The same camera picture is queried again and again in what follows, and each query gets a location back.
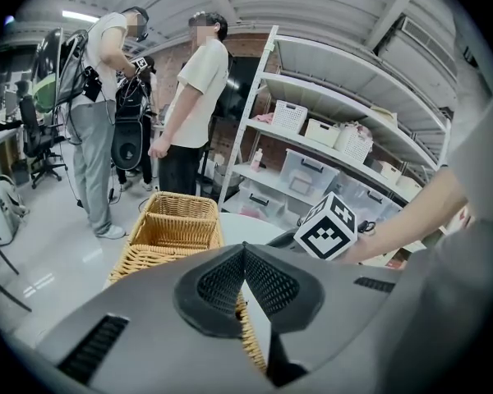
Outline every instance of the black and white cube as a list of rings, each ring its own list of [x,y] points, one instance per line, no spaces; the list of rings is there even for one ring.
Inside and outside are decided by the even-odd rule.
[[[319,259],[335,259],[357,241],[357,217],[333,192],[307,214],[294,239]]]

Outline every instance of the white floor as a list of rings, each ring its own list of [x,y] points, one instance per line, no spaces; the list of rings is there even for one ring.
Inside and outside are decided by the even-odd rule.
[[[63,144],[62,151],[75,185],[73,148]],[[0,258],[0,283],[33,310],[28,313],[0,294],[0,328],[32,347],[72,310],[102,290],[126,239],[97,239],[84,210],[76,206],[64,169],[57,172],[62,176],[60,182],[46,176],[36,190],[30,185],[21,188],[30,213],[13,242],[2,247],[20,276]],[[117,201],[119,185],[113,175]],[[139,215],[139,204],[151,195],[140,186],[140,178],[131,178],[134,186],[111,206],[113,223],[127,233]]]

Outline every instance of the gray pants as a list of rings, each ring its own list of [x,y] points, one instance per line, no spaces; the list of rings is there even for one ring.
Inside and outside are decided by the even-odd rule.
[[[71,110],[70,116],[67,129],[71,137],[78,141],[78,135],[82,140],[82,144],[75,147],[73,158],[76,186],[95,235],[102,234],[112,224],[108,182],[115,131],[112,125],[115,122],[115,102],[79,105]]]

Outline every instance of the brick wall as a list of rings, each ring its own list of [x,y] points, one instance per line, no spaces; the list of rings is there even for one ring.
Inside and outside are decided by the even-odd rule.
[[[234,57],[260,57],[263,53],[263,48],[265,47],[267,38],[267,34],[235,34],[229,36],[224,41],[224,44],[227,50]],[[158,72],[157,80],[159,87],[160,108],[172,102],[173,96],[175,95],[175,90],[177,88],[177,74],[181,71],[182,64],[187,62],[190,56],[190,44],[180,44],[152,55],[155,60],[155,68]],[[269,58],[266,70],[276,72],[277,68],[278,60],[276,54],[273,53]],[[270,107],[267,107],[268,100],[268,93],[266,91],[260,92],[256,98],[256,103],[251,116],[253,117],[255,115],[274,110],[275,101],[273,101]],[[213,151],[210,153],[210,159],[214,157],[215,153],[220,153],[224,156],[225,160],[228,161],[232,151],[233,142],[236,138],[238,125],[239,121],[224,119],[218,120],[217,126],[215,127],[214,138],[212,139]],[[255,137],[256,132],[251,128],[247,128],[241,146],[242,156],[245,162],[251,152],[251,147]],[[261,136],[259,147],[263,149],[264,156],[262,162],[265,163],[267,167],[280,169],[285,160],[285,149],[290,148],[297,152],[304,153],[312,158],[317,158],[323,163],[339,168],[339,165],[331,163],[330,161],[325,160],[320,156],[316,156],[313,153],[307,152],[304,149],[300,149],[296,146],[292,146],[285,142],[265,136]],[[377,147],[373,148],[373,158],[379,158],[398,166],[398,163],[395,162],[393,158],[391,158],[387,153],[380,151]]]

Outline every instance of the forearm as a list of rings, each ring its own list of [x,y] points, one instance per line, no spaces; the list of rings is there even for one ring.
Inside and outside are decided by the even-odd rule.
[[[202,93],[196,88],[187,85],[179,95],[172,115],[168,119],[166,126],[164,127],[164,138],[171,140],[182,123],[187,119],[191,110],[196,105],[197,100]]]
[[[357,250],[358,259],[351,259],[351,262],[371,259],[419,241],[447,223],[466,203],[463,190],[451,170],[448,167],[440,169],[400,213],[378,223],[375,233],[363,238],[365,248]]]
[[[113,51],[101,57],[104,64],[116,71],[121,71],[126,76],[135,74],[135,66],[131,64],[122,51]]]

